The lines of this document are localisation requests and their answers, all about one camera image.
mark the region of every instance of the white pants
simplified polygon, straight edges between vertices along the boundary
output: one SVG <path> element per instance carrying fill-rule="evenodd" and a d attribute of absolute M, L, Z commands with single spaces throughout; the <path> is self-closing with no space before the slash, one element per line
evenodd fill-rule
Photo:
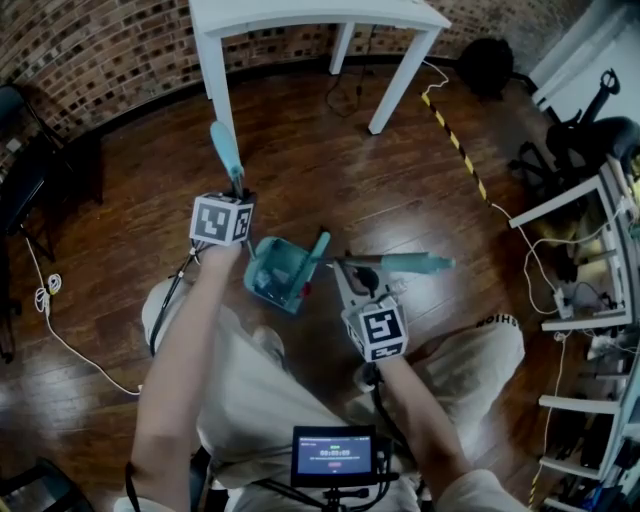
<path fill-rule="evenodd" d="M 169 286 L 170 281 L 155 286 L 142 309 L 147 342 Z M 184 282 L 177 288 L 156 347 L 188 291 Z M 370 395 L 347 404 L 345 418 L 329 411 L 282 369 L 273 351 L 250 336 L 227 307 L 221 308 L 215 336 L 198 434 L 213 458 L 227 463 L 216 473 L 225 487 L 242 487 L 289 467 L 296 425 L 366 423 L 386 431 Z M 345 343 L 350 343 L 346 333 Z M 468 449 L 478 424 L 523 357 L 522 333 L 515 319 L 494 315 L 445 339 L 413 369 L 438 399 Z"/>

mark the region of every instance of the table leg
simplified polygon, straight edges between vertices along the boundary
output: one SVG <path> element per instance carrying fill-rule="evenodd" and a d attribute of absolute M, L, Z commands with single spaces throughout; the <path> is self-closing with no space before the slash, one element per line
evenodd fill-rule
<path fill-rule="evenodd" d="M 378 110 L 376 110 L 376 113 L 371 119 L 371 123 L 369 123 L 369 131 L 372 134 L 377 135 L 382 131 L 384 125 L 387 124 L 400 98 L 402 98 L 404 91 L 407 90 L 409 83 L 416 74 L 416 71 L 418 71 L 420 64 L 422 64 L 422 61 L 427 56 L 431 45 L 439 33 L 440 29 L 434 28 L 433 30 L 425 32 L 417 32 L 413 37 L 411 46 L 409 46 L 407 53 L 398 66 L 396 74 L 393 75 L 391 83 L 389 87 L 387 87 L 387 91 L 384 93 L 380 105 L 378 105 Z"/>
<path fill-rule="evenodd" d="M 204 44 L 202 42 L 202 38 L 205 37 L 204 34 L 201 34 L 196 30 L 196 27 L 193 27 L 193 34 L 196 39 L 196 51 L 198 52 L 198 59 L 201 59 L 201 55 L 203 55 L 203 47 Z M 202 81 L 204 82 L 204 89 L 207 91 L 207 98 L 211 99 L 211 86 L 209 85 L 209 76 L 207 75 L 207 67 L 204 65 L 202 60 L 200 60 L 200 70 L 202 71 Z"/>
<path fill-rule="evenodd" d="M 233 115 L 231 113 L 231 102 L 229 100 L 229 89 L 227 87 L 227 73 L 224 68 L 224 57 L 222 55 L 222 40 L 219 37 L 203 34 L 200 39 L 202 53 L 202 67 L 206 69 L 205 76 L 209 82 L 209 93 L 213 101 L 213 108 L 216 111 L 216 118 L 223 123 L 236 143 L 236 132 L 233 127 Z"/>
<path fill-rule="evenodd" d="M 340 73 L 342 62 L 344 61 L 344 56 L 347 53 L 347 48 L 349 48 L 349 41 L 351 41 L 351 36 L 353 36 L 353 31 L 355 30 L 355 28 L 355 23 L 340 24 L 338 35 L 336 36 L 336 41 L 333 45 L 333 56 L 331 57 L 331 65 L 329 66 L 329 73 L 331 73 L 332 75 L 337 75 L 338 73 Z"/>

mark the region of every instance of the white cable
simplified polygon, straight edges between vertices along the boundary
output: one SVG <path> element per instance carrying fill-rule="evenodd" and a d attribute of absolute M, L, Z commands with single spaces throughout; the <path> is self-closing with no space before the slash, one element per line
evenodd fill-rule
<path fill-rule="evenodd" d="M 104 375 L 107 378 L 107 380 L 111 382 L 111 384 L 113 384 L 115 387 L 117 387 L 120 391 L 131 396 L 140 395 L 140 391 L 129 391 L 128 389 L 123 388 L 115 380 L 109 377 L 107 372 L 105 372 L 100 365 L 98 365 L 97 363 L 94 363 L 90 359 L 87 359 L 76 349 L 72 348 L 69 344 L 67 344 L 66 341 L 64 341 L 60 336 L 58 336 L 58 334 L 53 330 L 53 327 L 51 327 L 51 322 L 49 321 L 49 315 L 51 314 L 51 295 L 55 295 L 60 291 L 60 288 L 62 287 L 62 278 L 60 277 L 59 274 L 50 275 L 49 278 L 47 279 L 47 286 L 45 287 L 44 280 L 42 279 L 42 272 L 40 271 L 40 267 L 38 266 L 38 260 L 36 259 L 36 255 L 34 254 L 33 249 L 31 248 L 31 243 L 27 238 L 25 238 L 25 240 L 27 242 L 27 247 L 29 247 L 31 258 L 33 258 L 33 263 L 36 266 L 36 270 L 38 272 L 38 279 L 40 279 L 40 288 L 38 288 L 35 295 L 35 306 L 38 312 L 44 313 L 44 318 L 47 322 L 47 327 L 49 328 L 49 332 L 51 332 L 51 334 L 53 334 L 53 336 L 60 343 L 62 343 L 67 349 L 69 349 L 71 352 L 77 355 L 80 359 L 82 359 L 86 363 L 89 363 L 91 366 L 99 370 L 100 373 L 102 373 L 102 375 Z"/>
<path fill-rule="evenodd" d="M 508 219 L 511 219 L 511 215 L 509 215 L 507 213 L 507 211 L 502 208 L 501 206 L 495 204 L 495 203 L 491 203 L 491 206 L 495 207 L 496 209 L 500 210 L 502 213 L 504 213 Z M 525 259 L 524 259 L 524 276 L 527 278 L 527 285 L 529 286 L 529 302 L 531 302 L 531 305 L 533 306 L 533 309 L 535 309 L 538 313 L 542 314 L 542 315 L 553 315 L 554 313 L 556 313 L 558 311 L 558 308 L 554 309 L 553 311 L 542 311 L 540 309 L 538 309 L 538 307 L 535 305 L 535 303 L 533 302 L 533 296 L 531 294 L 531 279 L 529 278 L 529 274 L 527 272 L 527 265 L 529 264 L 529 256 L 531 256 L 531 254 L 533 254 L 533 256 L 535 257 L 536 261 L 538 262 L 538 266 L 540 267 L 540 272 L 542 273 L 542 277 L 544 277 L 544 280 L 547 282 L 547 284 L 549 285 L 549 287 L 553 290 L 553 293 L 556 293 L 556 287 L 553 286 L 553 284 L 551 283 L 551 281 L 549 280 L 549 278 L 547 278 L 547 275 L 544 273 L 544 269 L 542 268 L 542 262 L 540 261 L 540 258 L 538 257 L 538 254 L 535 251 L 536 246 L 541 243 L 541 242 L 554 242 L 554 243 L 559 243 L 559 244 L 570 244 L 570 245 L 576 245 L 576 244 L 581 244 L 584 242 L 587 242 L 589 240 L 591 240 L 592 238 L 595 238 L 596 236 L 598 236 L 600 234 L 600 232 L 609 225 L 610 222 L 613 222 L 613 220 L 615 220 L 615 218 L 620 215 L 620 212 L 624 211 L 624 206 L 621 204 L 620 207 L 616 210 L 616 213 L 613 215 L 613 218 L 610 221 L 605 222 L 602 226 L 600 226 L 596 231 L 594 231 L 593 233 L 591 233 L 588 236 L 585 236 L 584 238 L 580 238 L 579 240 L 560 240 L 557 238 L 540 238 L 539 240 L 536 240 L 536 242 L 531 245 L 531 242 L 529 242 L 529 239 L 527 238 L 527 236 L 524 233 L 524 230 L 522 229 L 521 226 L 518 226 L 518 229 L 520 230 L 520 233 L 522 234 L 522 237 L 524 238 L 525 242 L 527 242 L 527 245 L 529 246 L 529 252 L 527 253 Z"/>
<path fill-rule="evenodd" d="M 573 331 L 569 331 L 567 334 L 562 332 L 556 332 L 553 335 L 553 339 L 562 343 L 562 353 L 560 354 L 560 368 L 558 369 L 558 378 L 556 379 L 556 388 L 553 392 L 553 396 L 558 396 L 558 391 L 560 389 L 560 381 L 562 380 L 562 368 L 564 366 L 564 352 L 567 347 L 567 338 Z M 547 453 L 547 440 L 549 437 L 549 423 L 551 422 L 551 413 L 553 412 L 553 407 L 549 407 L 549 411 L 547 412 L 547 422 L 544 426 L 544 440 L 542 446 L 542 456 L 544 457 Z M 533 481 L 536 482 L 538 477 L 540 476 L 540 472 L 542 471 L 542 464 L 538 464 L 538 471 L 536 476 L 533 477 Z"/>
<path fill-rule="evenodd" d="M 445 75 L 437 66 L 434 66 L 433 64 L 431 64 L 431 62 L 427 62 L 426 60 L 423 60 L 422 63 L 426 64 L 427 66 L 432 67 L 433 69 L 435 69 L 438 73 L 440 73 L 442 75 L 442 78 L 444 78 L 444 80 L 442 82 L 440 82 L 439 84 L 431 84 L 429 87 L 427 87 L 427 90 L 425 91 L 425 94 L 429 94 L 429 91 L 432 88 L 439 89 L 443 85 L 446 85 L 446 84 L 449 83 L 449 77 L 447 75 Z"/>
<path fill-rule="evenodd" d="M 497 205 L 495 203 L 491 203 L 491 206 L 493 206 L 494 208 L 496 208 L 496 209 L 500 210 L 502 213 L 504 213 L 507 216 L 508 219 L 511 219 L 511 215 L 509 215 L 507 213 L 507 211 L 504 208 L 502 208 L 501 206 L 499 206 L 499 205 Z M 553 286 L 553 284 L 551 283 L 551 281 L 547 277 L 547 274 L 544 273 L 544 268 L 542 268 L 542 262 L 540 261 L 540 258 L 538 258 L 538 254 L 534 250 L 535 245 L 531 245 L 531 242 L 529 242 L 529 239 L 527 238 L 527 235 L 525 235 L 524 230 L 522 229 L 522 227 L 518 226 L 518 229 L 520 230 L 520 233 L 522 234 L 522 238 L 524 238 L 524 241 L 527 242 L 527 245 L 529 246 L 529 252 L 527 253 L 527 256 L 524 259 L 524 276 L 527 278 L 527 285 L 529 287 L 529 302 L 531 302 L 531 306 L 533 306 L 533 309 L 535 309 L 541 315 L 553 315 L 554 313 L 556 313 L 558 311 L 558 308 L 554 309 L 553 311 L 542 311 L 541 309 L 538 308 L 538 306 L 536 306 L 535 302 L 533 301 L 533 295 L 531 293 L 532 292 L 531 279 L 529 278 L 529 273 L 527 272 L 527 265 L 529 264 L 529 255 L 531 253 L 533 253 L 533 256 L 535 257 L 536 261 L 538 262 L 538 266 L 540 267 L 540 272 L 542 273 L 542 277 L 544 277 L 544 280 L 547 282 L 549 287 L 553 290 L 553 293 L 556 293 L 556 287 Z"/>

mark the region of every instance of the person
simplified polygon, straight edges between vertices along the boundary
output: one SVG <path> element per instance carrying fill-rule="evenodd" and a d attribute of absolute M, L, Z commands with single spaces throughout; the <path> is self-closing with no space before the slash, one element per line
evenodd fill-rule
<path fill-rule="evenodd" d="M 215 461 L 217 482 L 242 489 L 233 508 L 239 512 L 318 510 L 254 483 L 265 478 L 289 483 L 294 426 L 376 424 L 385 432 L 370 395 L 349 402 L 345 417 L 338 417 L 286 371 L 274 331 L 259 327 L 250 336 L 221 304 L 239 253 L 239 245 L 204 251 L 195 283 L 181 283 L 169 303 L 138 405 L 128 495 L 115 502 L 115 512 L 189 510 L 196 428 Z M 147 341 L 169 285 L 157 285 L 143 307 Z M 448 337 L 413 365 L 402 356 L 379 362 L 384 402 L 415 465 L 394 455 L 392 470 L 401 476 L 370 510 L 419 511 L 416 470 L 438 512 L 525 510 L 465 454 L 523 357 L 516 320 L 492 315 Z M 304 492 L 325 502 L 322 490 Z M 377 487 L 370 492 L 375 496 Z M 364 503 L 342 500 L 346 506 Z"/>

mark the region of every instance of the strap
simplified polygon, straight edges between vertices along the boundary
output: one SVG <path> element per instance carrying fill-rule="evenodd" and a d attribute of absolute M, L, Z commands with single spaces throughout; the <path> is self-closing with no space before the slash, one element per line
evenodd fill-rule
<path fill-rule="evenodd" d="M 124 486 L 127 490 L 127 496 L 129 496 L 129 500 L 131 501 L 131 506 L 135 512 L 141 512 L 140 503 L 138 503 L 138 496 L 136 495 L 136 490 L 133 487 L 133 464 L 131 461 L 127 462 L 127 465 L 124 468 Z"/>

